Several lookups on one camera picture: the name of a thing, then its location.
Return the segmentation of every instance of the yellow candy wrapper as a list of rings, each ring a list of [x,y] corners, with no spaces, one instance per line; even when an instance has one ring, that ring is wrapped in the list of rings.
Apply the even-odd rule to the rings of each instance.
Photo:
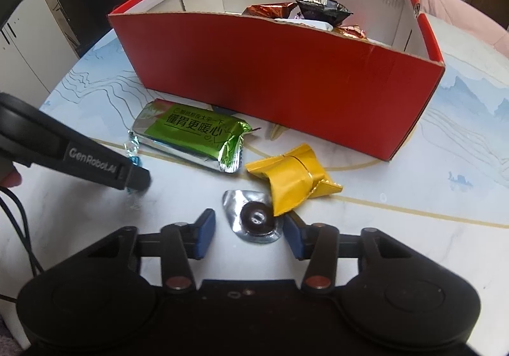
[[[246,169],[257,177],[269,178],[274,216],[291,211],[308,198],[343,190],[343,186],[332,181],[307,144],[283,155],[251,162]]]

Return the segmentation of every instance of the green wrapper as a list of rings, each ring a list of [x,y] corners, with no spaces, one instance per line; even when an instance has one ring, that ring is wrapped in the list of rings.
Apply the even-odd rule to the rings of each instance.
[[[224,172],[240,167],[244,134],[251,126],[239,118],[156,99],[133,125],[141,143]]]

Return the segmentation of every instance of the white cabinet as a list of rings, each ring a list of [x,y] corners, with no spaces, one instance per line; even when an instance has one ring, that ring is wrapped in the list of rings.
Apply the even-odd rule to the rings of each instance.
[[[14,95],[36,108],[49,95],[4,29],[0,33],[0,91]]]
[[[4,27],[48,91],[78,61],[45,0],[24,0]]]

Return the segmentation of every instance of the white table surface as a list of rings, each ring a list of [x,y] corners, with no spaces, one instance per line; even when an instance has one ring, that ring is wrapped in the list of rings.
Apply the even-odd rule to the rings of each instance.
[[[311,145],[345,189],[307,201],[297,213],[308,223],[332,224],[342,233],[377,227],[467,279],[482,301],[469,344],[483,356],[502,356],[509,350],[509,61],[461,30],[433,17],[430,21],[446,74],[393,161],[383,163],[251,117],[245,118],[263,129],[246,142],[244,159],[280,154],[302,142]],[[143,88],[111,32],[76,64],[42,110],[116,148],[133,117],[158,96],[166,95]],[[213,208],[213,242],[204,260],[192,262],[198,283],[204,278],[301,281],[306,263],[293,258],[283,238],[264,246],[243,242],[223,213],[224,191],[268,191],[265,181],[245,170],[228,176],[146,153],[142,161],[153,178],[142,199],[42,167],[19,168],[24,183],[15,192],[26,207],[42,266],[59,263],[121,226],[157,232]],[[30,266],[6,218],[0,228],[0,293],[16,296],[31,278]],[[338,285],[355,274],[355,260],[338,261]],[[158,259],[144,259],[142,275],[160,284]],[[26,346],[14,305],[0,303],[0,311]]]

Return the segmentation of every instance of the cardboard box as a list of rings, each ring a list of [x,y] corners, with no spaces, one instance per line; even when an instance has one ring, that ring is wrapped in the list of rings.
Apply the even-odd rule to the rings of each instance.
[[[376,42],[241,13],[294,0],[130,0],[110,15],[150,89],[390,160],[445,65],[418,0],[337,0]]]

